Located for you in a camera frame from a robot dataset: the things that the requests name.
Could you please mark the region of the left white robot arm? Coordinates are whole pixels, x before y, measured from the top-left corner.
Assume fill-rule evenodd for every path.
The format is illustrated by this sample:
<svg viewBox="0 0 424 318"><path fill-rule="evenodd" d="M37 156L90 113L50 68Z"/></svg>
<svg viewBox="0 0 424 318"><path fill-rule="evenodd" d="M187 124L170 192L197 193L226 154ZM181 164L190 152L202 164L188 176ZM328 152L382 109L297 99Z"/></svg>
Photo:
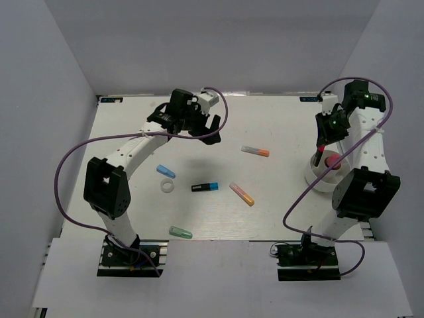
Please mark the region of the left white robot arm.
<svg viewBox="0 0 424 318"><path fill-rule="evenodd" d="M170 100L150 114L136 136L103 159L93 157L87 164L83 198L103 220L109 238L120 244L117 256L134 264L140 256L127 209L131 202L129 180L136 169L158 148L181 132L188 139L207 145L219 143L220 124L226 119L211 116L210 109L224 98L212 88L197 95L184 89L173 90Z"/></svg>

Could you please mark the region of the blue black highlighter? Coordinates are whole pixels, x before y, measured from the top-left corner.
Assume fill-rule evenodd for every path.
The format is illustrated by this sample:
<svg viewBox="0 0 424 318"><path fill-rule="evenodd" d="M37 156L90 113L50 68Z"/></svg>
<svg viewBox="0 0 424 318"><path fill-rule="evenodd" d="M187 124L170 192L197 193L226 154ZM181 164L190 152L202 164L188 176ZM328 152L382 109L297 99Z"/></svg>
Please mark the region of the blue black highlighter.
<svg viewBox="0 0 424 318"><path fill-rule="evenodd" d="M209 183L196 184L191 186L192 192L217 191L218 189L219 189L219 184L217 182L209 182Z"/></svg>

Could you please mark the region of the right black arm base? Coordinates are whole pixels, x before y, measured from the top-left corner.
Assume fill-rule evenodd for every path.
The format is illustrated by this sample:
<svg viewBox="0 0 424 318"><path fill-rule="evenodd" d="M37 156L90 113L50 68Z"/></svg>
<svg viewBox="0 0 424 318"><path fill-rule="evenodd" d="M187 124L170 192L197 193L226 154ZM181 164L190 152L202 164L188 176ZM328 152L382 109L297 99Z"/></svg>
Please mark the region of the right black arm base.
<svg viewBox="0 0 424 318"><path fill-rule="evenodd" d="M277 242L270 248L277 259L280 282L335 281L341 279L339 262L333 246L319 246L303 235L299 243Z"/></svg>

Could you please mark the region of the pink black highlighter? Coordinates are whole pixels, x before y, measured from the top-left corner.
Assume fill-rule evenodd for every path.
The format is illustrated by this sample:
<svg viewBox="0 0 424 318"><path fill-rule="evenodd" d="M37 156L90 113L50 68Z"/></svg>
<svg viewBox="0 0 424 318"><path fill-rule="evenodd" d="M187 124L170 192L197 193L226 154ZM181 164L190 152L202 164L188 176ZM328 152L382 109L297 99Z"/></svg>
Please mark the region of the pink black highlighter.
<svg viewBox="0 0 424 318"><path fill-rule="evenodd" d="M316 153L315 153L315 155L313 157L313 165L315 167L318 167L318 165L319 165L319 163L321 161L322 155L324 153L324 150L325 150L325 146L324 145L317 147Z"/></svg>

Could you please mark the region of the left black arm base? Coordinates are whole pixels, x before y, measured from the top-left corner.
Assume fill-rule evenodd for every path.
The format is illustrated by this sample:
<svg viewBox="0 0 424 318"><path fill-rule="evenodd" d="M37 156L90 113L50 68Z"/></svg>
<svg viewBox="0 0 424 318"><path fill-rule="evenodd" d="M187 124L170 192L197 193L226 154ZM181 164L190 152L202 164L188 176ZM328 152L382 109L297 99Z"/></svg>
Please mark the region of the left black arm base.
<svg viewBox="0 0 424 318"><path fill-rule="evenodd" d="M139 250L142 253L123 249L105 238L97 277L159 278L164 271L168 242L140 241Z"/></svg>

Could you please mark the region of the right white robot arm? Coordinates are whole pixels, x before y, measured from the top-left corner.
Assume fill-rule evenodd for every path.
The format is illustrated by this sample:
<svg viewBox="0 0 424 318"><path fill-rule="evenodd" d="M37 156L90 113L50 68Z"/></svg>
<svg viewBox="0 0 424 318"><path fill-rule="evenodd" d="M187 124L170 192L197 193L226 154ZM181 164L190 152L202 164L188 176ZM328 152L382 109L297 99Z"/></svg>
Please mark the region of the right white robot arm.
<svg viewBox="0 0 424 318"><path fill-rule="evenodd" d="M378 218L400 188L400 178L386 162L382 125L391 115L386 96L372 93L368 80L344 87L343 100L320 94L316 114L317 151L311 159L313 180L334 184L331 210L308 228L300 258L314 264L328 255L351 227Z"/></svg>

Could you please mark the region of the pink capped clear tube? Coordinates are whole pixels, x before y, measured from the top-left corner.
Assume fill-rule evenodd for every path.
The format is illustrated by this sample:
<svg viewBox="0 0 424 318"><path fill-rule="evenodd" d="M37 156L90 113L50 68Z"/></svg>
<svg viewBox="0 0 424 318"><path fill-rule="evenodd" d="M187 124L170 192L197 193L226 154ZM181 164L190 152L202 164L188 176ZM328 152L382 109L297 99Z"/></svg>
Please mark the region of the pink capped clear tube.
<svg viewBox="0 0 424 318"><path fill-rule="evenodd" d="M339 158L340 158L339 154L331 154L330 156L326 157L325 159L326 167L332 167L332 170L340 169L341 163L338 162Z"/></svg>

